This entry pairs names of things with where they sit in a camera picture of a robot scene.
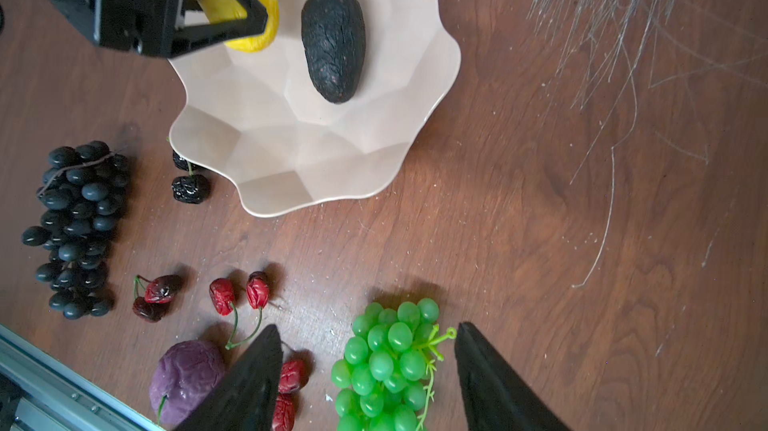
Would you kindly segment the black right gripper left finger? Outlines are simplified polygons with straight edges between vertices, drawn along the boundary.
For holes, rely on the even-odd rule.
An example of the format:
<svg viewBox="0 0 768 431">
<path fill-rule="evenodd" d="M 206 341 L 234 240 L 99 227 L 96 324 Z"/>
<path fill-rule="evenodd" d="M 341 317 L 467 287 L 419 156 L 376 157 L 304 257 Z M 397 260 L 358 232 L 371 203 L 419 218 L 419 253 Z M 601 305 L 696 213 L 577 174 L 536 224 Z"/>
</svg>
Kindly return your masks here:
<svg viewBox="0 0 768 431">
<path fill-rule="evenodd" d="M 178 430 L 270 430 L 283 364 L 278 327 L 266 326 Z"/>
</svg>

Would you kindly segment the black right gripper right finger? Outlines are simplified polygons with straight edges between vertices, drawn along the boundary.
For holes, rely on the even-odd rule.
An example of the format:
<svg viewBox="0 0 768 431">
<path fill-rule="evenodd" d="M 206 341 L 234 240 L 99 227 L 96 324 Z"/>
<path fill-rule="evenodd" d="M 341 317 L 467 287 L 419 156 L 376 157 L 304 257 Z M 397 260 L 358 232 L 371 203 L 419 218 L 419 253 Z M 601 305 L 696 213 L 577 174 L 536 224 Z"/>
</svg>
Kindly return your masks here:
<svg viewBox="0 0 768 431">
<path fill-rule="evenodd" d="M 454 352 L 469 430 L 569 430 L 473 323 L 459 325 Z"/>
</svg>

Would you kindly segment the black fake avocado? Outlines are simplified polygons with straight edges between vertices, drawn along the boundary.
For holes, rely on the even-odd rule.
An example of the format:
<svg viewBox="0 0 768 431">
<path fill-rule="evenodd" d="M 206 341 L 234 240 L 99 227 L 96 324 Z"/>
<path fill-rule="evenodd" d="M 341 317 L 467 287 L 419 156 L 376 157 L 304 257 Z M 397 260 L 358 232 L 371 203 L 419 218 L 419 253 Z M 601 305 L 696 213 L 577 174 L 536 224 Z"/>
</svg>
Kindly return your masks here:
<svg viewBox="0 0 768 431">
<path fill-rule="evenodd" d="M 301 39 L 310 80 L 327 101 L 345 103 L 359 86 L 366 56 L 366 28 L 358 0 L 307 0 Z"/>
</svg>

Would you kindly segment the green grape bunch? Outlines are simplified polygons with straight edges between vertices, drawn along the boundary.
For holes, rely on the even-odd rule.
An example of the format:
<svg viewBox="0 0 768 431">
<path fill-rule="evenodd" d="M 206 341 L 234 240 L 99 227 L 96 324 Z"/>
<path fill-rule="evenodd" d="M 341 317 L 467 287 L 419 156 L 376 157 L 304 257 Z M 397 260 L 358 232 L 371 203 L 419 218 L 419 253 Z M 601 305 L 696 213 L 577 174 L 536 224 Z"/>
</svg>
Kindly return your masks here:
<svg viewBox="0 0 768 431">
<path fill-rule="evenodd" d="M 435 399 L 439 345 L 457 338 L 442 329 L 440 308 L 431 298 L 404 301 L 396 308 L 371 302 L 351 324 L 353 336 L 332 368 L 336 429 L 402 430 L 427 428 Z"/>
</svg>

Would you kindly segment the dark purple grape bunch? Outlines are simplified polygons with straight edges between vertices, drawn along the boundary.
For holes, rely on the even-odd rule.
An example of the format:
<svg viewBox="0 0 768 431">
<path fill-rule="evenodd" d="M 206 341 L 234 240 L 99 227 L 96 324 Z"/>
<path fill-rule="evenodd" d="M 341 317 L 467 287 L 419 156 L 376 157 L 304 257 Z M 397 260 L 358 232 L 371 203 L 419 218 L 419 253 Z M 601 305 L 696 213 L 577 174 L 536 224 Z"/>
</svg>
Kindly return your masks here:
<svg viewBox="0 0 768 431">
<path fill-rule="evenodd" d="M 24 245 L 47 252 L 35 280 L 48 286 L 49 308 L 65 318 L 105 316 L 114 306 L 108 257 L 127 204 L 130 162 L 93 140 L 57 147 L 47 163 L 35 192 L 44 212 L 21 235 Z"/>
</svg>

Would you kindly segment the purple fake fig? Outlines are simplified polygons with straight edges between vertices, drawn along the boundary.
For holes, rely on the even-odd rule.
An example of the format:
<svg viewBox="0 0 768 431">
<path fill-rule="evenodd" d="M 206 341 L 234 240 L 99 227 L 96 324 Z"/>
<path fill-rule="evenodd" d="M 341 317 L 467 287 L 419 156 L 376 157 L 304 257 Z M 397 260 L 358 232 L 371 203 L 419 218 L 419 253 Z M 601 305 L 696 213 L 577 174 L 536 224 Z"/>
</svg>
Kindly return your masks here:
<svg viewBox="0 0 768 431">
<path fill-rule="evenodd" d="M 159 359 L 149 388 L 156 423 L 175 427 L 219 384 L 226 372 L 219 348 L 208 340 L 171 346 Z"/>
</svg>

